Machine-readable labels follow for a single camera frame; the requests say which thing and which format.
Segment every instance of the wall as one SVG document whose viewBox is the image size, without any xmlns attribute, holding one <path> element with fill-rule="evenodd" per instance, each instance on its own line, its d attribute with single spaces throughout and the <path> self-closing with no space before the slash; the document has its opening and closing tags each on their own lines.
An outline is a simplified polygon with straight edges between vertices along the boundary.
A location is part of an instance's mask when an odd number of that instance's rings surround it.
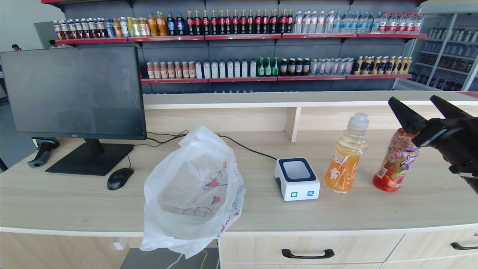
<svg viewBox="0 0 478 269">
<path fill-rule="evenodd" d="M 17 44 L 22 50 L 42 49 L 34 22 L 64 20 L 60 9 L 40 0 L 0 0 L 0 52 Z"/>
</svg>

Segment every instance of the plastic bag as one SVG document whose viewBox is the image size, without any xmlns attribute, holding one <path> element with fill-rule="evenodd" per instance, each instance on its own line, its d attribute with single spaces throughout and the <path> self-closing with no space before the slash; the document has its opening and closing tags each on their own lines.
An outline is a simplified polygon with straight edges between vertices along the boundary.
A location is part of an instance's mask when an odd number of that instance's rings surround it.
<svg viewBox="0 0 478 269">
<path fill-rule="evenodd" d="M 144 183 L 140 249 L 168 248 L 189 258 L 240 217 L 246 186 L 234 151 L 204 126 L 188 133 Z"/>
</svg>

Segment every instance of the orange juice bottle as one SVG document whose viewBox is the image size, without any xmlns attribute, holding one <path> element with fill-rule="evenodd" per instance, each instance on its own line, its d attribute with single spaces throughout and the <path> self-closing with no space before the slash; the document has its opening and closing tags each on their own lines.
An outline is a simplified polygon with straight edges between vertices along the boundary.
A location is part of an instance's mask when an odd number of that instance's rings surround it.
<svg viewBox="0 0 478 269">
<path fill-rule="evenodd" d="M 365 130 L 368 126 L 367 114 L 355 113 L 347 129 L 338 135 L 334 158 L 324 179 L 326 189 L 347 193 L 352 188 L 360 156 L 367 149 Z"/>
</svg>

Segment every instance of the black computer mouse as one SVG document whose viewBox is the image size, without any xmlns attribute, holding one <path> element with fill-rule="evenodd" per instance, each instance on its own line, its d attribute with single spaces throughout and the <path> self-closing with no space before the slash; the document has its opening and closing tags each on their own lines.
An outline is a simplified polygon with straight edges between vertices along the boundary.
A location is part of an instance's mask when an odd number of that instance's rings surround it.
<svg viewBox="0 0 478 269">
<path fill-rule="evenodd" d="M 134 173 L 131 168 L 121 168 L 114 171 L 108 178 L 107 188 L 108 190 L 117 190 L 126 184 L 130 176 Z"/>
</svg>

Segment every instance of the monitor stand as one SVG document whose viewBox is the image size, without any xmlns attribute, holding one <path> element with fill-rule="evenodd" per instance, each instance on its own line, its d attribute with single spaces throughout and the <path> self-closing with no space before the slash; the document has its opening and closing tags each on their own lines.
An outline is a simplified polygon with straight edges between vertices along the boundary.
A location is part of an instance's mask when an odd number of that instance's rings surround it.
<svg viewBox="0 0 478 269">
<path fill-rule="evenodd" d="M 53 164 L 46 172 L 105 176 L 126 155 L 133 145 L 101 144 L 98 139 L 85 139 L 85 143 Z"/>
</svg>

